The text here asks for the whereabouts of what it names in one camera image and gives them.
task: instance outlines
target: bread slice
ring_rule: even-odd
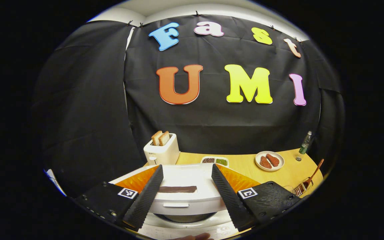
[[[155,146],[160,145],[160,141],[158,140],[159,137],[163,134],[163,131],[158,131],[152,136],[152,142],[154,143]]]
[[[168,140],[170,140],[170,135],[168,134],[168,131],[164,132],[160,137],[160,146],[164,146],[167,144]]]

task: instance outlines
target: plate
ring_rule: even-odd
[[[201,163],[203,163],[202,161],[204,161],[204,159],[206,159],[206,158],[214,158],[214,163],[216,163],[216,162],[215,162],[216,159],[224,159],[224,160],[226,160],[227,165],[226,165],[226,166],[223,165],[223,164],[220,164],[220,165],[225,166],[225,167],[229,167],[229,160],[228,160],[227,158],[224,158],[224,157],[215,157],[215,156],[205,156],[205,157],[203,157],[203,158],[201,159]]]
[[[272,168],[266,168],[262,165],[260,165],[260,158],[262,156],[265,156],[266,157],[266,154],[270,154],[274,157],[276,157],[277,159],[279,159],[279,165],[277,167],[274,167],[271,162],[268,160],[269,164],[272,166]],[[278,153],[276,152],[271,152],[271,151],[263,151],[263,152],[259,152],[257,155],[256,155],[256,160],[255,160],[256,164],[258,167],[260,167],[261,169],[265,170],[265,171],[268,171],[268,172],[274,172],[276,170],[279,170],[283,165],[284,165],[284,158],[279,155]]]

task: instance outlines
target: white toaster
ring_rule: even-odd
[[[170,139],[164,146],[155,146],[151,140],[143,147],[149,165],[176,164],[180,155],[177,136],[174,133],[169,133],[169,136]]]

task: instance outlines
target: black fabric backdrop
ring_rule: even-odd
[[[195,34],[193,29],[201,21],[221,24],[224,36]],[[179,43],[161,52],[158,42],[148,34],[170,22],[180,24],[176,28]],[[257,42],[251,32],[253,27],[266,30],[273,43]],[[285,38],[295,43],[304,57],[295,57],[283,41]],[[159,76],[155,72],[162,67],[177,67],[175,90],[184,93],[188,89],[188,75],[183,67],[189,64],[204,67],[200,72],[198,98],[187,105],[164,102],[159,95]],[[227,102],[226,96],[230,94],[230,75],[224,69],[227,64],[241,65],[250,77],[257,67],[268,69],[273,103],[247,102],[245,98],[241,103]],[[306,106],[293,103],[295,93],[290,73],[303,77]],[[321,81],[338,81],[332,70],[318,76]],[[137,28],[127,48],[124,81],[128,114],[139,149],[157,130],[176,133],[180,151],[208,154],[295,149],[300,147],[308,131],[317,135],[317,144],[331,145],[335,141],[332,135],[326,137],[321,131],[322,127],[331,129],[337,124],[334,119],[325,118],[325,123],[318,125],[321,98],[332,96],[321,96],[314,61],[306,57],[305,48],[294,38],[256,22],[219,15],[190,15]],[[342,114],[335,112],[329,102],[324,108],[329,108],[333,114]],[[314,152],[316,159],[326,157],[324,152]]]
[[[195,34],[201,21],[221,24],[224,36]],[[161,52],[148,34],[170,22],[180,24],[179,43]],[[257,42],[253,27],[266,30],[273,43]],[[312,131],[309,154],[315,161],[325,158],[325,168],[331,165],[342,139],[343,99],[337,75],[314,43],[239,18],[181,16],[134,29],[124,65],[131,28],[114,21],[85,24],[55,50],[38,79],[32,113],[45,170],[53,170],[69,196],[141,167],[143,146],[158,130],[177,134],[180,151],[208,154],[295,149]],[[186,105],[164,102],[156,71],[177,67],[175,90],[184,93],[183,67],[189,64],[204,67],[198,98]],[[227,102],[227,64],[241,65],[250,77],[257,67],[268,69],[273,103]],[[303,77],[306,106],[293,103],[290,73]]]
[[[32,115],[42,160],[69,196],[143,165],[122,84],[131,29],[116,21],[81,26],[55,50],[37,81]]]

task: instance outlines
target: pink letter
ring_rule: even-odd
[[[213,22],[200,22],[196,24],[197,27],[193,31],[200,35],[213,35],[215,37],[221,37],[224,32],[221,31],[221,26],[218,23]]]
[[[290,74],[289,76],[291,80],[293,80],[294,92],[296,94],[296,98],[294,99],[294,104],[297,106],[306,105],[306,100],[305,100],[305,97],[303,96],[302,76],[294,73]]]

